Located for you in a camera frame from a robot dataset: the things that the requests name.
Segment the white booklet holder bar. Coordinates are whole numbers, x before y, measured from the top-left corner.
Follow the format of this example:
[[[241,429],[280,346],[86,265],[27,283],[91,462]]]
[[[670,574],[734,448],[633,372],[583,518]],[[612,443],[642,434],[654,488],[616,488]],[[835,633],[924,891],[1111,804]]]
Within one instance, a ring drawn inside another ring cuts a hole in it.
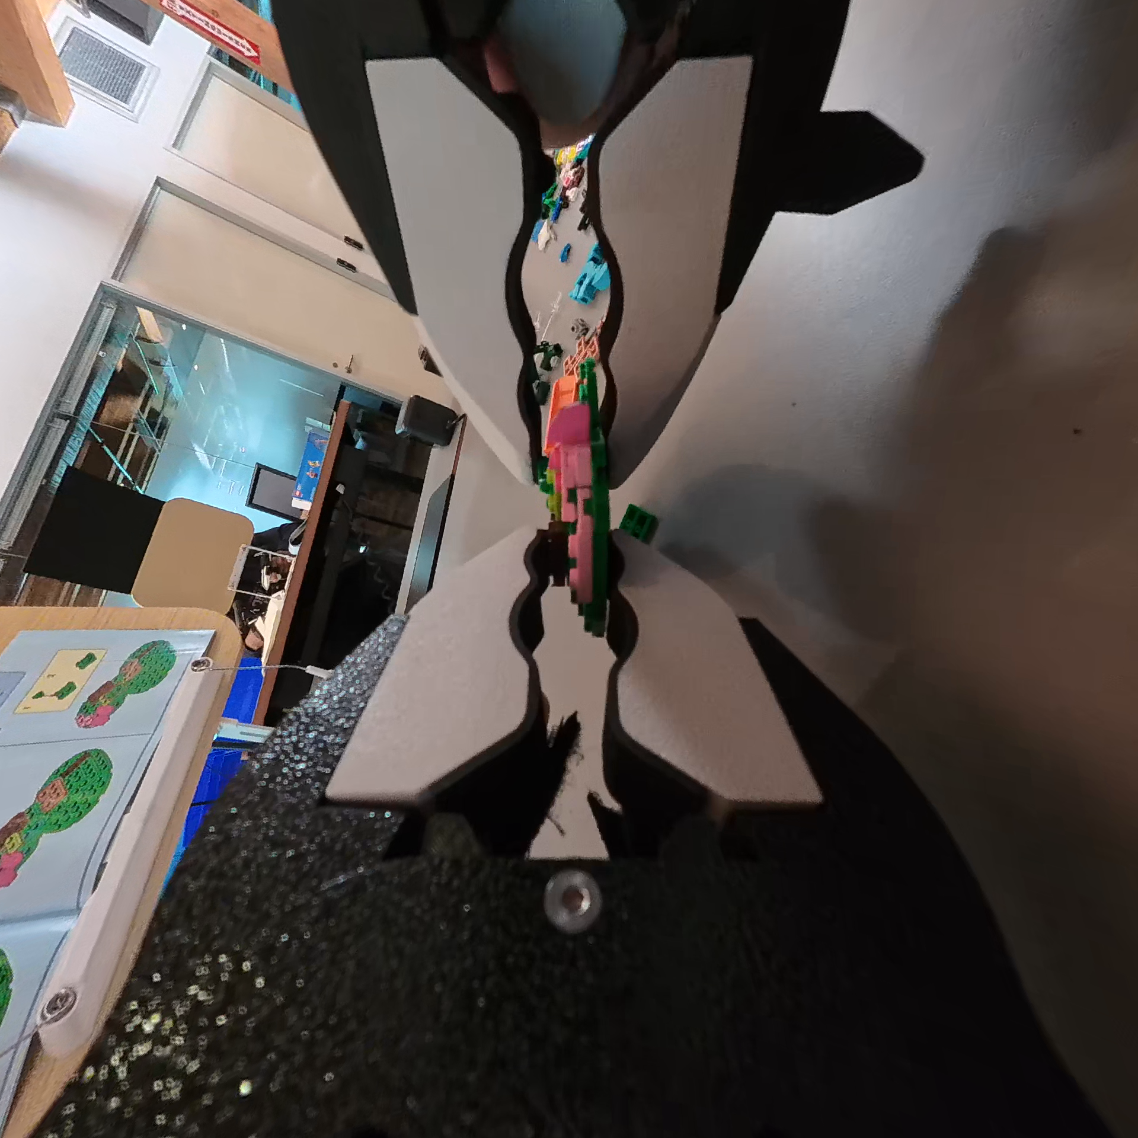
[[[46,1001],[65,987],[79,994],[70,1016],[53,1025],[41,1025],[46,1001],[41,1004],[37,1041],[53,1060],[93,1044],[116,978],[130,966],[133,936],[145,929],[164,886],[231,680],[215,663],[215,670],[203,675],[189,668],[178,685],[151,766],[110,842],[105,872],[49,978]]]

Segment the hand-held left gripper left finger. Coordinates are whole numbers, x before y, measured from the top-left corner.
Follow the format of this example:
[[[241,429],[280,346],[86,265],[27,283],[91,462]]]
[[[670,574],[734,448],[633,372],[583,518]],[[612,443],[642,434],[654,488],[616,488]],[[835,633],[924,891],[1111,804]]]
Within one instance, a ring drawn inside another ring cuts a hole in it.
[[[414,607],[330,779],[332,804],[431,807],[543,725],[546,537],[522,527]]]

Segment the small dark screen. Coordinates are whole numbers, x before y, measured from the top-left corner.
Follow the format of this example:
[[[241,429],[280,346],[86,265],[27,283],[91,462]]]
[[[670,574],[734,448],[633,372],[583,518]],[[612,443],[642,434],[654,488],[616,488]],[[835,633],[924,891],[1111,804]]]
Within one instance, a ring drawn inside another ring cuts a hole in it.
[[[278,471],[266,464],[255,464],[246,506],[264,515],[274,515],[283,520],[297,520],[300,515],[293,506],[295,488],[295,474]]]

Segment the green and pink lego build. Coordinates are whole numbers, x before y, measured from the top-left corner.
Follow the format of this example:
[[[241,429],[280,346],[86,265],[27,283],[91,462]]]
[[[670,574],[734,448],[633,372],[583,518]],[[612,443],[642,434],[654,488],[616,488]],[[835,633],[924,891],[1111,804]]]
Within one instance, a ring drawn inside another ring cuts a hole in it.
[[[564,535],[555,577],[565,579],[586,633],[602,638],[611,593],[611,478],[604,429],[598,363],[579,359],[578,405],[565,407],[553,426],[553,445],[539,462],[539,488],[551,523]]]

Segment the black rectangular panel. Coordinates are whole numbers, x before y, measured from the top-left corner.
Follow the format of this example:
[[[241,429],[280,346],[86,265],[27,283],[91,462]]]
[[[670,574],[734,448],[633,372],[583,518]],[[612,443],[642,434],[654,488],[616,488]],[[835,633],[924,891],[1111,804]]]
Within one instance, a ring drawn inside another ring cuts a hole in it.
[[[164,506],[161,499],[69,467],[25,572],[131,593]]]

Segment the black boxy device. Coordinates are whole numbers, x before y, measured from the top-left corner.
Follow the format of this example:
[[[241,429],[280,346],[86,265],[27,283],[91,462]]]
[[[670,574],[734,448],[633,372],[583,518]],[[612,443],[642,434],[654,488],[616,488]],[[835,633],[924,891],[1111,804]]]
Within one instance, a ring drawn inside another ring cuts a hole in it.
[[[412,396],[400,408],[396,436],[433,447],[449,448],[456,438],[462,413],[424,396]]]

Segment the tan rounded panel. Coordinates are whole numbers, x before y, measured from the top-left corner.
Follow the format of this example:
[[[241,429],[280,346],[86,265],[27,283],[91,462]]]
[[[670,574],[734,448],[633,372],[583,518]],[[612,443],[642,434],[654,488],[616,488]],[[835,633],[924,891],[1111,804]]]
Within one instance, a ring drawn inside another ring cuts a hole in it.
[[[196,501],[164,502],[131,598],[138,607],[205,609],[227,616],[241,577],[238,563],[253,544],[255,527]]]

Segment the colourful poster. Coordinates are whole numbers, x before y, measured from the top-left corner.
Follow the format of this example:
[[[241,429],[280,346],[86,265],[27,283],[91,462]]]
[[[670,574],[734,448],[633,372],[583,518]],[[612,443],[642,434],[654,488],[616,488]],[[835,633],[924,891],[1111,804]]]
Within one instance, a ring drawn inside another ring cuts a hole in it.
[[[330,445],[330,431],[314,429],[306,436],[306,445],[293,485],[292,508],[307,513],[321,485],[325,457]]]

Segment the person's right hand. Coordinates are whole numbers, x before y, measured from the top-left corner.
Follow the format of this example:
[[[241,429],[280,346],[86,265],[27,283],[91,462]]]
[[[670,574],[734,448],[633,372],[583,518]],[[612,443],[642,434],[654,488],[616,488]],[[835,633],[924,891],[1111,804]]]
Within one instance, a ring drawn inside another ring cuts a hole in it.
[[[588,77],[565,46],[496,32],[483,54],[492,91],[520,96],[546,150],[597,135],[597,108],[586,107]]]

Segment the mixed pile of lego pieces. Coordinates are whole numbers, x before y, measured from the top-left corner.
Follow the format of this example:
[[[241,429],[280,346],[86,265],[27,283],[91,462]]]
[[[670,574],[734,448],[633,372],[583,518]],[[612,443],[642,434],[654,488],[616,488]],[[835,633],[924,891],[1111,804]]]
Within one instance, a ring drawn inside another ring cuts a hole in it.
[[[586,163],[593,136],[574,145],[562,147],[553,157],[555,178],[544,192],[539,208],[539,220],[534,225],[532,244],[544,251],[557,241],[557,225],[562,215],[574,204],[584,206]]]

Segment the white air vent grille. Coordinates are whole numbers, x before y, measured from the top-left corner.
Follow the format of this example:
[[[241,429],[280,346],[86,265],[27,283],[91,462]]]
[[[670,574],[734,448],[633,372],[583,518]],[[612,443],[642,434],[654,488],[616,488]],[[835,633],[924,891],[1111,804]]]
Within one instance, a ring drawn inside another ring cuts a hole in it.
[[[69,84],[130,121],[140,121],[159,70],[76,20],[65,20],[55,46]]]

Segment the silver computer monitor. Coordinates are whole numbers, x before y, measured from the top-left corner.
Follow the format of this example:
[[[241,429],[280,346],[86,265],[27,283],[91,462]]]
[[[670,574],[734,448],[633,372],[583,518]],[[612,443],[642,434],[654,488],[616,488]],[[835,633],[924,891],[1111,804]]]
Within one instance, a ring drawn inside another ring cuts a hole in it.
[[[412,551],[414,558],[408,560],[410,570],[407,574],[407,588],[401,593],[403,600],[398,603],[400,616],[410,614],[410,610],[435,588],[454,483],[456,478],[449,476],[429,497],[424,523]]]

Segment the red sign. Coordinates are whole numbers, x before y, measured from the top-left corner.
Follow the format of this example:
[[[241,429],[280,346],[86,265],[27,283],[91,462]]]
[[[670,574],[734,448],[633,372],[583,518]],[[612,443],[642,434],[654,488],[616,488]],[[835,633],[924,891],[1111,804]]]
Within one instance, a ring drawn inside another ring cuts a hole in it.
[[[192,2],[159,2],[159,7],[171,18],[192,27],[198,34],[205,35],[215,47],[232,58],[239,58],[248,67],[262,65],[260,46],[236,32],[229,25],[210,16]]]

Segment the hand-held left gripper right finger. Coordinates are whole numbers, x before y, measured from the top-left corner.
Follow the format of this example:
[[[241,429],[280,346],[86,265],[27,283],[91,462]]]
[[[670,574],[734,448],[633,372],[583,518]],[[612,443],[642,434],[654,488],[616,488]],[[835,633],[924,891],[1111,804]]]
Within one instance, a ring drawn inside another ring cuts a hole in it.
[[[813,809],[821,788],[731,605],[663,553],[616,534],[616,736],[708,793],[713,809]]]

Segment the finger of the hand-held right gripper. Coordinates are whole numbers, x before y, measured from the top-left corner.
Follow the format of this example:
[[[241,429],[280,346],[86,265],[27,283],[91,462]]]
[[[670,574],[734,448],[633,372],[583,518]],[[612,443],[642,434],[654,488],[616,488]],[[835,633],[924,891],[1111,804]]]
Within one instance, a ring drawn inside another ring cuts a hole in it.
[[[645,461],[719,325],[719,288],[754,58],[677,61],[604,140],[595,187],[619,276],[605,373],[609,478]]]
[[[532,487],[522,260],[537,215],[539,121],[520,91],[457,61],[377,60],[365,74],[422,340],[497,459]]]

